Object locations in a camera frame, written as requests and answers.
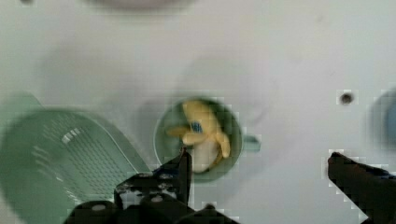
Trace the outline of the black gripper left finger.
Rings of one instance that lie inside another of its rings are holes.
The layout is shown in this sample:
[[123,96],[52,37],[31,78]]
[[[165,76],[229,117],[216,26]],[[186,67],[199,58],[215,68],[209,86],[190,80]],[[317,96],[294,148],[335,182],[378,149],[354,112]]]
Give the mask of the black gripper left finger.
[[119,183],[112,202],[77,205],[64,224],[240,224],[211,203],[201,210],[189,207],[191,167],[191,154],[182,147],[154,171]]

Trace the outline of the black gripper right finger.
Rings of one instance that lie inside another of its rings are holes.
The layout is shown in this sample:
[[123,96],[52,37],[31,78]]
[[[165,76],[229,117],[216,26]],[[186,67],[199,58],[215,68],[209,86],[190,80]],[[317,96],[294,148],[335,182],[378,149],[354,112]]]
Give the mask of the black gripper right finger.
[[361,224],[395,224],[395,175],[334,152],[327,174],[368,218]]

